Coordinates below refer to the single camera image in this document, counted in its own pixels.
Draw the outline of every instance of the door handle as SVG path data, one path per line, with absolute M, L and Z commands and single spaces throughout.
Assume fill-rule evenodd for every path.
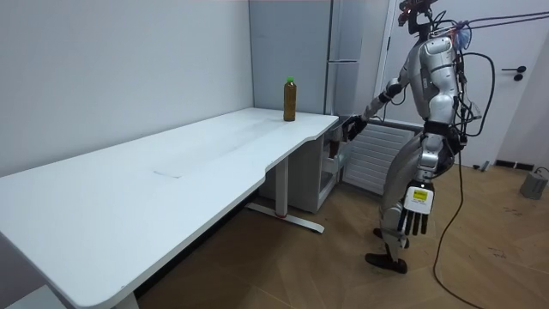
M 516 71 L 516 73 L 522 74 L 522 73 L 526 72 L 526 67 L 524 65 L 521 65 L 520 67 L 518 67 L 516 69 L 502 69 L 502 71 Z

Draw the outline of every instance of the bottle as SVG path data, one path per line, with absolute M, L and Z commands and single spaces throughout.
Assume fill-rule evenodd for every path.
M 298 86 L 293 83 L 293 76 L 289 76 L 284 85 L 284 121 L 295 121 L 295 100 Z

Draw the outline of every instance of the desk top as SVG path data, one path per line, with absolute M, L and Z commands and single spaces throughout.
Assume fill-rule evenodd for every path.
M 337 117 L 248 108 L 0 179 L 0 233 L 80 308 L 132 293 Z

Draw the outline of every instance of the white door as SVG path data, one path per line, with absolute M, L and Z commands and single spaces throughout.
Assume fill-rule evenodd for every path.
M 501 0 L 441 0 L 434 3 L 431 8 L 434 15 L 447 10 L 448 13 L 444 19 L 464 21 L 488 16 L 549 11 L 549 1 L 505 1 L 505 4 L 502 5 Z M 379 83 L 380 88 L 384 88 L 391 78 L 398 76 L 410 48 L 417 40 L 408 34 L 407 25 L 405 27 L 396 25 L 400 13 L 401 11 L 397 8 L 390 31 L 390 46 L 383 71 L 383 81 Z M 469 144 L 463 152 L 464 165 L 470 167 L 482 165 L 485 161 L 490 161 L 493 164 L 496 160 L 505 133 L 513 119 L 548 33 L 548 19 L 473 30 L 473 41 L 466 52 L 480 52 L 493 59 L 496 65 L 496 92 L 482 135 L 470 138 Z M 490 65 L 485 59 L 474 56 L 466 57 L 465 65 L 469 97 L 484 111 L 491 88 Z M 519 66 L 526 66 L 528 69 L 524 73 L 524 79 L 520 82 L 514 80 L 516 72 L 502 71 L 502 69 L 518 68 Z M 395 102 L 399 102 L 401 98 L 401 95 L 396 97 Z M 388 106 L 386 118 L 423 124 L 423 120 L 416 112 L 410 89 L 407 90 L 407 99 L 403 105 Z M 470 124 L 468 133 L 476 133 L 479 127 L 480 121 Z

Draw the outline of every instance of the radiator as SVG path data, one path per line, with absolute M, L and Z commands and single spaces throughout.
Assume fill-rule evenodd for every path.
M 353 141 L 343 181 L 382 195 L 391 162 L 413 136 L 410 130 L 368 125 Z

